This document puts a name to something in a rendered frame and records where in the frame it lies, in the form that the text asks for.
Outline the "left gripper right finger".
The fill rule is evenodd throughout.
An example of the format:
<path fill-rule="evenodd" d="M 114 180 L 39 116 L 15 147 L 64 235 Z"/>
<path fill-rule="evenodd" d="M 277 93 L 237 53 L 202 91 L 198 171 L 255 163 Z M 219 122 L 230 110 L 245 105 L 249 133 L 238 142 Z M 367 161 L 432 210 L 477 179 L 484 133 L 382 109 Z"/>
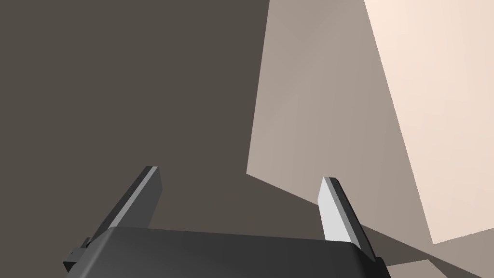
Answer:
<path fill-rule="evenodd" d="M 325 240 L 352 243 L 372 261 L 376 261 L 363 226 L 336 178 L 322 179 L 317 204 Z"/>

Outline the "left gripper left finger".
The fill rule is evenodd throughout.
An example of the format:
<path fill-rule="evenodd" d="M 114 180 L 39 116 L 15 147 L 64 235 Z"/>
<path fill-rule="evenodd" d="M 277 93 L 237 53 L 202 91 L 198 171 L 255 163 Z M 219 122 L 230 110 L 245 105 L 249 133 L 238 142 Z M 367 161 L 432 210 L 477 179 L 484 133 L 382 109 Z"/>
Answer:
<path fill-rule="evenodd" d="M 159 167 L 144 167 L 88 240 L 88 244 L 112 227 L 146 229 L 151 223 L 162 190 Z"/>

